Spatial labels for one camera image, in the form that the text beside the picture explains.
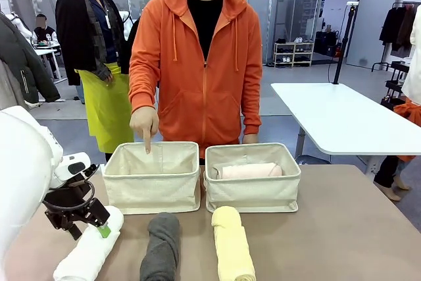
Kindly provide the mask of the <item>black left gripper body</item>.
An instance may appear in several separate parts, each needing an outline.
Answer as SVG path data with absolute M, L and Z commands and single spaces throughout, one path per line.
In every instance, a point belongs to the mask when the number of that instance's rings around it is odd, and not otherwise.
M 68 229 L 77 221 L 96 226 L 108 221 L 110 213 L 95 197 L 95 187 L 82 180 L 50 191 L 42 203 L 45 215 L 56 229 Z

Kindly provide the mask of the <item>person's right hand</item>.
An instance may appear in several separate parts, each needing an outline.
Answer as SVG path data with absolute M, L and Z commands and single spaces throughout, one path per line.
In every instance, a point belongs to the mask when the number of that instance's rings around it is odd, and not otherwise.
M 140 107 L 130 119 L 130 127 L 139 134 L 145 144 L 146 154 L 151 152 L 151 140 L 159 130 L 159 116 L 153 107 Z

